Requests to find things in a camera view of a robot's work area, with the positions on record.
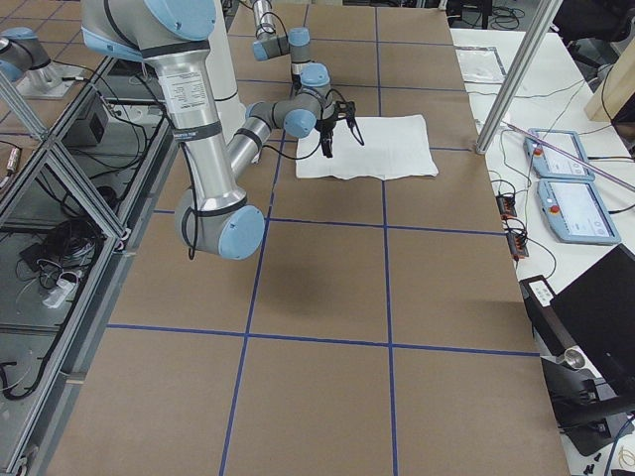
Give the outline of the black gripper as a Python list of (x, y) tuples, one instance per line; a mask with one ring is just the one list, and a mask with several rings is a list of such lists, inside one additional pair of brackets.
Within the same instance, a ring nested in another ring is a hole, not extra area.
[(332, 133), (337, 120), (338, 108), (336, 106), (328, 106), (323, 109), (317, 120), (321, 152), (327, 159), (333, 158)]

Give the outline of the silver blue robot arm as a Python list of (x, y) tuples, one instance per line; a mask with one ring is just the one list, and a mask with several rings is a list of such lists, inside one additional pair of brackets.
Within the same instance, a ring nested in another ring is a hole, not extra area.
[(253, 13), (255, 40), (252, 52), (255, 60), (264, 61), (289, 56), (292, 86), (301, 88), (301, 73), (312, 61), (311, 36), (306, 27), (287, 30), (282, 19), (265, 0), (250, 2)]
[(318, 131), (318, 146), (332, 154), (332, 131), (345, 105), (333, 98), (327, 68), (311, 57), (308, 29), (283, 35), (271, 23), (267, 1), (251, 4), (257, 60), (288, 55), (296, 93), (287, 100), (252, 104), (245, 121), (225, 139), (212, 93), (210, 66), (233, 70), (230, 60), (211, 59), (210, 38), (224, 33), (222, 11), (212, 1), (84, 1), (82, 34), (92, 50), (149, 65), (162, 88), (173, 136), (190, 173), (190, 188), (176, 228), (191, 253), (243, 260), (260, 246), (265, 218), (249, 204), (237, 180), (277, 129), (296, 138)]

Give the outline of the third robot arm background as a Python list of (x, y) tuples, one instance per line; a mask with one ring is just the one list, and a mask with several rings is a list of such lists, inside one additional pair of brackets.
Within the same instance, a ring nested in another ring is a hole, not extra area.
[(23, 97), (61, 99), (73, 80), (63, 80), (67, 67), (55, 64), (36, 33), (28, 27), (1, 32), (1, 72)]

